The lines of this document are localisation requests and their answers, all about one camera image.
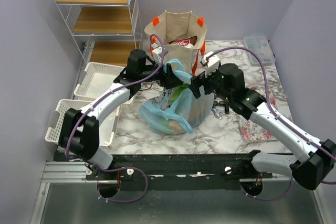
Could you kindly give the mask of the blue plastic grocery bag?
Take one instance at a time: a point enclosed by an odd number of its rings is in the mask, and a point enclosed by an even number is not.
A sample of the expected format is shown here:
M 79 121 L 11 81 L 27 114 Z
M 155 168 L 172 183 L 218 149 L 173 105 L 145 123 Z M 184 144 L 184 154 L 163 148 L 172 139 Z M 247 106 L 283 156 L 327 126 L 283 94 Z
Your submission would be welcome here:
M 172 65 L 174 74 L 183 81 L 183 84 L 191 83 L 192 75 L 184 70 L 179 60 L 169 60 L 165 66 L 168 63 Z M 210 115 L 214 95 L 202 94 L 197 99 L 188 88 L 169 106 L 168 98 L 171 90 L 164 89 L 159 96 L 142 104 L 139 108 L 139 116 L 158 134 L 192 133 L 194 128 Z

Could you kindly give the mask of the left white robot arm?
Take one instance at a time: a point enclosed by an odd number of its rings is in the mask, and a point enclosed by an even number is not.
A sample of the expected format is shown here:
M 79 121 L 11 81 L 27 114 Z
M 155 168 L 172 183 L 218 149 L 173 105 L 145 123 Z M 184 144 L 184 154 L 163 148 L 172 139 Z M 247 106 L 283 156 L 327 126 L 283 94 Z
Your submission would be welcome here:
M 134 49 L 130 52 L 127 66 L 114 79 L 112 85 L 97 99 L 81 109 L 70 108 L 62 122 L 58 145 L 74 153 L 78 158 L 98 166 L 98 173 L 104 179 L 116 175 L 112 155 L 100 147 L 100 124 L 119 106 L 130 100 L 145 81 L 157 81 L 172 88 L 182 83 L 173 73 L 172 67 L 163 61 L 149 60 L 146 52 Z

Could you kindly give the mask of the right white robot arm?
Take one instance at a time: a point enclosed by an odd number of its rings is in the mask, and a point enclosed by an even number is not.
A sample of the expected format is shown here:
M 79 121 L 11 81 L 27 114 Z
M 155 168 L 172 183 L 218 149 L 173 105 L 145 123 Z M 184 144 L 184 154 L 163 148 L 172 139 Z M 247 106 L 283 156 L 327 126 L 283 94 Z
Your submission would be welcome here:
M 235 113 L 261 126 L 291 151 L 291 155 L 251 152 L 241 165 L 246 177 L 259 172 L 280 174 L 308 190 L 326 182 L 335 164 L 335 143 L 323 142 L 282 117 L 263 95 L 245 86 L 244 73 L 237 65 L 226 63 L 211 73 L 193 76 L 190 89 L 196 98 L 201 96 L 201 88 L 205 94 L 224 98 Z

